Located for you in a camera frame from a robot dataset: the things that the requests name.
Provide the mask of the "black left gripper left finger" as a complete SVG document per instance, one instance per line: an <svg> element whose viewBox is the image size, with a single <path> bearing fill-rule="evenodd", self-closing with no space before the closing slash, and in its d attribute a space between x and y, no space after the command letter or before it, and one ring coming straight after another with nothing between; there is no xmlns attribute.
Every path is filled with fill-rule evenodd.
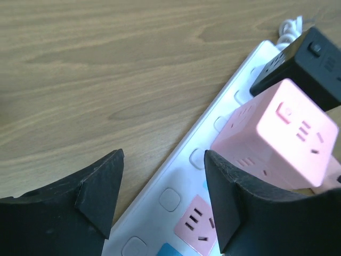
<svg viewBox="0 0 341 256"><path fill-rule="evenodd" d="M1 199L1 255L101 255L110 236L124 152L20 197Z"/></svg>

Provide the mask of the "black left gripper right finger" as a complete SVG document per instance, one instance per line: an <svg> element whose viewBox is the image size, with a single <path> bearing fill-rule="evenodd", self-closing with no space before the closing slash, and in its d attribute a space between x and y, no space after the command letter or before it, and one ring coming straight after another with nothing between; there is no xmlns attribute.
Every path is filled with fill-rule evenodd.
<svg viewBox="0 0 341 256"><path fill-rule="evenodd" d="M205 173L220 252L340 255L340 189L306 196L239 169L207 150Z"/></svg>

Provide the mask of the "white multicolour power strip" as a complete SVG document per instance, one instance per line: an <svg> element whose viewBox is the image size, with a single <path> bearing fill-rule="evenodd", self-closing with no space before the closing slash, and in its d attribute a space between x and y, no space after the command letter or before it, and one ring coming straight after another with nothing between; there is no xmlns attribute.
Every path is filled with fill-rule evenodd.
<svg viewBox="0 0 341 256"><path fill-rule="evenodd" d="M103 255L197 255L175 226L191 206L197 224L210 208L204 154L235 109L251 99L249 89L279 50L270 41L255 47L159 170L111 229Z"/></svg>

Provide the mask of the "pink cube socket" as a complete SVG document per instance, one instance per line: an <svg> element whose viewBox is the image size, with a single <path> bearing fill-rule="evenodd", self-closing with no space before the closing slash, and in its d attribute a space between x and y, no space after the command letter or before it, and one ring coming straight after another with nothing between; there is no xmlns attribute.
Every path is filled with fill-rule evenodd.
<svg viewBox="0 0 341 256"><path fill-rule="evenodd" d="M234 166L283 189L322 185L337 124L292 80L237 108L211 149Z"/></svg>

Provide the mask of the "black cube socket adapter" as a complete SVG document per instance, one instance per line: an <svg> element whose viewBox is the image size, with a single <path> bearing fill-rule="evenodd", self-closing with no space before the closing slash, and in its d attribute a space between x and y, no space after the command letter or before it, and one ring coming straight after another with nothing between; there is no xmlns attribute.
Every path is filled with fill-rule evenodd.
<svg viewBox="0 0 341 256"><path fill-rule="evenodd" d="M255 97L285 78L322 110L340 106L340 49L311 27L264 66L250 94Z"/></svg>

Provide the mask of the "small pink plug adapter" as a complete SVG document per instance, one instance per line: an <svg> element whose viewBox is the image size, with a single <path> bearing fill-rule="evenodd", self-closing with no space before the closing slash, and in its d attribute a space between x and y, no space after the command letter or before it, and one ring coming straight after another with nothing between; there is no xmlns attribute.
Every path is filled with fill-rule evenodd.
<svg viewBox="0 0 341 256"><path fill-rule="evenodd" d="M315 194L320 194L340 187L340 162L331 156L322 185L311 190Z"/></svg>

